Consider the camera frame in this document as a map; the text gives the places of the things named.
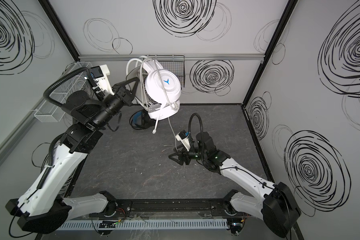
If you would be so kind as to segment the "white headphones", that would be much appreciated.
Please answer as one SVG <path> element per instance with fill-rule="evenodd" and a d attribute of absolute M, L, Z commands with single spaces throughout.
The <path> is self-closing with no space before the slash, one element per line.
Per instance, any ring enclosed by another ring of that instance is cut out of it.
<path fill-rule="evenodd" d="M 180 110 L 180 80 L 156 58 L 148 56 L 128 61 L 126 75 L 134 74 L 137 74 L 140 89 L 140 94 L 135 99 L 148 112 L 149 117 L 156 121 L 153 129 L 155 134 L 160 120 L 169 119 Z"/>

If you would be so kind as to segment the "black blue gaming headset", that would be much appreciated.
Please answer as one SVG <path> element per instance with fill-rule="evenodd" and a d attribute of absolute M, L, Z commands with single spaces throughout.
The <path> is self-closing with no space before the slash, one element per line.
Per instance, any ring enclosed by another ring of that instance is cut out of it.
<path fill-rule="evenodd" d="M 135 112 L 129 119 L 129 124 L 134 130 L 146 130 L 155 125 L 155 120 L 151 119 L 145 109 Z"/>

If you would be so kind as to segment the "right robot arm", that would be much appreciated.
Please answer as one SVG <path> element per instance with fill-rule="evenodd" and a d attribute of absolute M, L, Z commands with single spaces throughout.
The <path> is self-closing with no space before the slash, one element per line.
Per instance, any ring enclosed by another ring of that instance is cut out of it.
<path fill-rule="evenodd" d="M 195 160 L 206 170 L 232 180 L 249 195 L 231 191 L 231 195 L 226 198 L 229 210 L 263 220 L 278 237 L 291 238 L 292 228 L 302 214 L 291 189 L 283 182 L 275 184 L 257 176 L 229 154 L 217 149 L 212 137 L 204 131 L 199 114 L 191 115 L 188 126 L 192 126 L 194 118 L 199 121 L 200 132 L 195 138 L 191 130 L 179 132 L 175 139 L 181 142 L 182 146 L 176 148 L 175 153 L 169 155 L 169 159 L 181 166 L 189 165 Z"/>

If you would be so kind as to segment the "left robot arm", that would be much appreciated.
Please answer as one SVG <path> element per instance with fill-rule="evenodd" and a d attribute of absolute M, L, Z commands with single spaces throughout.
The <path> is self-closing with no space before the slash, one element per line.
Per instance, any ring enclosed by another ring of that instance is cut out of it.
<path fill-rule="evenodd" d="M 45 100 L 64 110 L 76 123 L 51 141 L 47 163 L 32 186 L 6 204 L 26 235 L 52 233 L 66 221 L 84 215 L 112 217 L 119 211 L 115 197 L 107 191 L 80 198 L 62 197 L 60 192 L 96 146 L 109 121 L 122 107 L 132 105 L 140 79 L 127 76 L 125 81 L 112 86 L 110 94 L 101 101 L 92 99 L 85 91 L 71 94 L 65 103 L 51 97 L 55 89 L 79 74 L 84 74 L 90 83 L 99 83 L 105 76 L 98 67 L 81 67 L 45 90 Z"/>

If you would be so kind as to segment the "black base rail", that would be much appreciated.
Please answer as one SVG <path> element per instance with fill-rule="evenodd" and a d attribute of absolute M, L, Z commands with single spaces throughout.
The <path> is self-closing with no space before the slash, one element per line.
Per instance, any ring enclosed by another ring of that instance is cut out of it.
<path fill-rule="evenodd" d="M 116 200 L 109 210 L 89 214 L 94 218 L 132 218 L 138 213 L 205 213 L 213 217 L 239 218 L 253 216 L 263 219 L 262 212 L 234 208 L 233 198 L 223 199 L 141 199 Z"/>

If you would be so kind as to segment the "aluminium wall rail back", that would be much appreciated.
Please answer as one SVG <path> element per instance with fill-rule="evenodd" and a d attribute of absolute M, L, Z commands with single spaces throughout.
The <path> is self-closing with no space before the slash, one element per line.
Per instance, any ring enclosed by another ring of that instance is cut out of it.
<path fill-rule="evenodd" d="M 81 55 L 80 61 L 87 62 L 123 62 L 129 61 L 132 58 L 139 58 L 141 56 L 148 56 L 157 58 L 159 61 L 203 61 L 203 60 L 229 60 L 229 61 L 262 61 L 265 58 L 264 54 L 130 54 L 130 55 Z"/>

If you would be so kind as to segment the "aluminium wall rail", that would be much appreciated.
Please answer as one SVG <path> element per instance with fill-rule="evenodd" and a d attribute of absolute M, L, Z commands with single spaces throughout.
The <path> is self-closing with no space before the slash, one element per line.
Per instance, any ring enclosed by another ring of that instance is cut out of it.
<path fill-rule="evenodd" d="M 203 61 L 203 60 L 229 60 L 229 61 L 262 61 L 265 58 L 264 54 L 130 54 L 130 55 L 81 55 L 80 61 L 87 62 L 123 62 L 129 61 L 132 58 L 139 58 L 141 56 L 148 56 L 157 58 L 159 61 Z"/>
<path fill-rule="evenodd" d="M 43 92 L 66 66 L 35 65 L 19 75 L 0 76 L 0 167 L 32 125 Z"/>

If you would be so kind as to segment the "white mesh wall tray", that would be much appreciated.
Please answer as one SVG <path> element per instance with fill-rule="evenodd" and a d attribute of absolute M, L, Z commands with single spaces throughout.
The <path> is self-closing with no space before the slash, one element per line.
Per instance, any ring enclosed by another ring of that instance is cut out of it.
<path fill-rule="evenodd" d="M 62 76 L 80 68 L 80 67 L 89 67 L 93 65 L 90 62 L 76 62 L 67 65 Z M 68 97 L 77 91 L 85 91 L 92 99 L 97 99 L 96 95 L 93 92 L 91 85 L 85 80 L 85 73 L 81 73 L 78 76 L 73 77 L 68 80 L 50 95 L 50 97 L 60 103 L 65 103 Z M 35 110 L 34 117 L 42 123 L 58 123 L 63 122 L 67 127 L 73 123 L 73 118 L 65 113 L 63 110 L 57 106 L 49 103 L 44 100 L 42 104 Z"/>

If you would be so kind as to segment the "aluminium wall rail left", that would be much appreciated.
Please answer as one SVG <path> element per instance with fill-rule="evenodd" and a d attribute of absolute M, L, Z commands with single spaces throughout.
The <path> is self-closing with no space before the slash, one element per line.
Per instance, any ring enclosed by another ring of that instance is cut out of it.
<path fill-rule="evenodd" d="M 66 66 L 35 65 L 19 75 L 0 76 L 0 167 L 32 125 L 43 92 Z"/>

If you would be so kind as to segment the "black corner frame post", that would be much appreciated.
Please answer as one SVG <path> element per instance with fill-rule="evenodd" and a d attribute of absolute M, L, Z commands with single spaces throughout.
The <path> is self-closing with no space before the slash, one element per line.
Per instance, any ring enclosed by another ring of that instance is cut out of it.
<path fill-rule="evenodd" d="M 65 47 L 67 48 L 68 52 L 72 56 L 73 60 L 78 63 L 80 60 L 80 55 L 76 47 L 74 46 L 73 41 L 69 37 L 66 29 L 64 28 L 62 22 L 60 21 L 57 13 L 55 12 L 52 4 L 50 1 L 47 0 L 38 0 L 39 4 L 43 8 L 44 12 L 46 13 L 47 17 L 49 18 L 50 22 L 53 24 L 56 32 L 58 33 L 60 39 L 63 41 Z M 94 79 L 91 76 L 91 70 L 89 67 L 81 67 L 75 71 L 72 71 L 77 75 L 83 73 L 84 77 L 86 77 L 86 81 L 90 85 L 90 87 L 97 88 Z"/>

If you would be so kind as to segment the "right black corner post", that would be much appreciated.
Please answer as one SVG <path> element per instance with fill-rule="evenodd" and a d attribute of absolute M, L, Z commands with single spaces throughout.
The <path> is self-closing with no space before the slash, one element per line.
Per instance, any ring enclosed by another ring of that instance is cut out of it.
<path fill-rule="evenodd" d="M 245 108 L 248 105 L 250 98 L 251 98 L 253 92 L 255 91 L 255 88 L 256 88 L 258 82 L 260 81 L 261 76 L 263 75 L 263 72 L 265 71 L 265 68 L 266 68 L 269 60 L 271 59 L 271 56 L 278 44 L 278 41 L 281 39 L 282 34 L 284 33 L 284 30 L 286 28 L 286 25 L 287 25 L 288 21 L 290 20 L 290 17 L 291 17 L 297 4 L 298 4 L 298 0 L 289 0 L 287 2 L 287 5 L 283 11 L 283 14 L 282 14 L 280 20 L 279 20 L 279 23 L 272 35 L 270 43 L 268 44 L 268 47 L 265 51 L 264 60 L 260 63 L 260 65 L 255 73 L 255 76 L 250 84 L 250 87 L 247 91 L 247 94 L 243 100 L 243 103 L 242 103 L 243 108 Z"/>

